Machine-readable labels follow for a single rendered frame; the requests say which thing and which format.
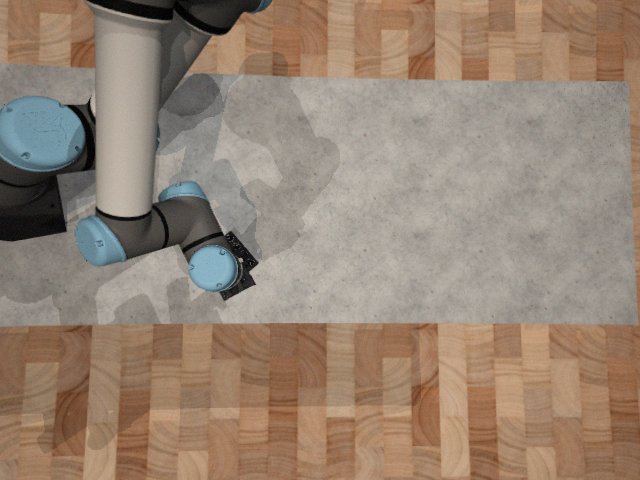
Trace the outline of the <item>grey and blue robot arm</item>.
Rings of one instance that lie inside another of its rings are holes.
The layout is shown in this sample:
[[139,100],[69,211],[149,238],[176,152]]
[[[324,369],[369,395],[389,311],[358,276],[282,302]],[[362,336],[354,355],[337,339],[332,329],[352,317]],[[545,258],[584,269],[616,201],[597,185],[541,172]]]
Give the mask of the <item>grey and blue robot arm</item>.
[[243,259],[199,184],[172,185],[152,207],[158,113],[212,36],[272,1],[84,0],[94,14],[95,91],[84,105],[25,96],[0,108],[0,208],[32,202],[50,176],[95,170],[96,151],[95,215],[75,229],[85,260],[102,267],[179,244],[196,286],[236,286]]

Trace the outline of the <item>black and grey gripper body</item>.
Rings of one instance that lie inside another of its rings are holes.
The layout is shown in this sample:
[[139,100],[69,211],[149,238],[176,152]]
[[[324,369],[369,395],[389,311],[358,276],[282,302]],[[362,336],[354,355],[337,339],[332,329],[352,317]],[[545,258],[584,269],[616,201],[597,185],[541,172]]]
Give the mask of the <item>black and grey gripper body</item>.
[[[242,258],[239,251],[233,252],[233,254],[235,254],[238,258]],[[224,290],[224,291],[222,291],[223,294],[221,294],[221,292],[219,292],[221,297],[222,297],[222,299],[223,299],[223,301],[226,301],[229,298],[233,297],[234,295],[236,295],[236,294],[248,289],[249,287],[251,287],[253,285],[256,285],[255,281],[253,280],[252,276],[250,275],[248,269],[246,269],[246,267],[245,267],[243,262],[242,262],[242,265],[243,265],[243,275],[242,275],[242,278],[239,281],[239,283],[232,288],[234,290],[232,290],[232,289]],[[252,278],[252,280],[251,280],[251,278]],[[254,284],[253,284],[253,282],[254,282]],[[243,289],[243,290],[241,291],[241,289]],[[225,293],[225,291],[226,291],[226,293]],[[228,297],[227,298],[223,298],[223,295],[225,297],[227,297],[227,295],[228,295],[229,298]],[[233,295],[233,296],[231,296],[231,295]]]

